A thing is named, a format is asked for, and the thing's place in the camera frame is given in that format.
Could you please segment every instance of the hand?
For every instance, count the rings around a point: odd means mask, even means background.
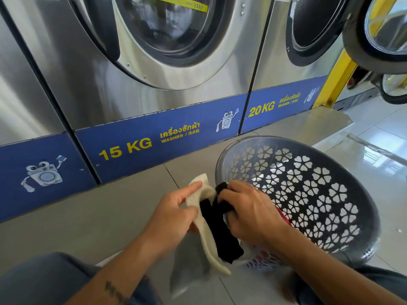
[[[227,213],[233,236],[252,245],[276,250],[275,242],[290,226],[282,219],[267,194],[251,184],[234,180],[221,191],[218,201],[223,200],[236,210]]]
[[[164,195],[146,225],[143,236],[153,245],[157,258],[172,251],[187,233],[192,220],[198,215],[196,207],[180,208],[185,198],[201,188],[202,182]]]

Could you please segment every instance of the stainless steel washing machine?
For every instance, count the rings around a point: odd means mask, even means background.
[[[407,71],[402,45],[385,49],[375,36],[375,24],[403,18],[403,10],[374,17],[377,2],[383,0],[275,0],[242,133],[312,107],[343,43],[363,68]]]
[[[0,8],[0,222],[96,186]]]
[[[238,134],[271,0],[3,1],[103,182]]]

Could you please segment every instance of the tattoo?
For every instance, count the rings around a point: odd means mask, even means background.
[[[116,298],[119,305],[125,305],[129,301],[116,287],[112,285],[111,281],[107,281],[105,285],[105,292],[109,293],[111,298]]]

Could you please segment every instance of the gray plastic laundry basket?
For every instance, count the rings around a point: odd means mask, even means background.
[[[367,262],[377,249],[380,219],[369,193],[315,148],[281,137],[243,138],[222,152],[215,179],[244,180],[267,193],[292,226],[349,266]],[[248,266],[272,268],[273,255],[260,252]]]

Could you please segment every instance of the forearm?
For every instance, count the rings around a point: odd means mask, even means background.
[[[65,305],[126,304],[154,261],[153,246],[140,235]]]
[[[273,241],[275,249],[324,304],[407,304],[324,252],[298,230],[287,226],[282,236]]]

